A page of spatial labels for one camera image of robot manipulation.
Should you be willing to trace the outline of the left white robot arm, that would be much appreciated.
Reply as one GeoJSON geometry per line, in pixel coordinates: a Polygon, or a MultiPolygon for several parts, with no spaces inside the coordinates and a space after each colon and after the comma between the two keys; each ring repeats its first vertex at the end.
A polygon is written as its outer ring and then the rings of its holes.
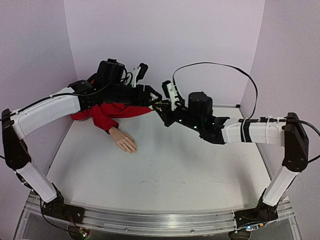
{"type": "Polygon", "coordinates": [[[33,131],[65,116],[76,114],[103,103],[121,103],[149,107],[162,95],[149,85],[137,84],[148,66],[141,63],[125,82],[126,69],[115,59],[100,62],[97,72],[87,80],[78,80],[59,92],[21,109],[5,109],[1,114],[2,143],[6,165],[23,185],[35,192],[42,204],[41,212],[55,219],[80,224],[85,210],[65,203],[57,187],[32,162],[24,139],[33,131]]]}

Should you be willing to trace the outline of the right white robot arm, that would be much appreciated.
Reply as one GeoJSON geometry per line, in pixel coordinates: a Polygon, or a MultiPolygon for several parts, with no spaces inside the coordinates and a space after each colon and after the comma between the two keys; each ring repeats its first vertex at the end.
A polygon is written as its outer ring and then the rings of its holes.
{"type": "Polygon", "coordinates": [[[233,143],[269,144],[284,147],[284,159],[263,191],[256,207],[238,210],[234,219],[238,228],[266,224],[278,218],[277,207],[296,176],[308,166],[309,138],[294,112],[286,117],[240,119],[213,115],[213,100],[204,92],[192,92],[188,105],[175,98],[155,100],[152,108],[166,127],[181,124],[199,133],[206,142],[216,145],[233,143]]]}

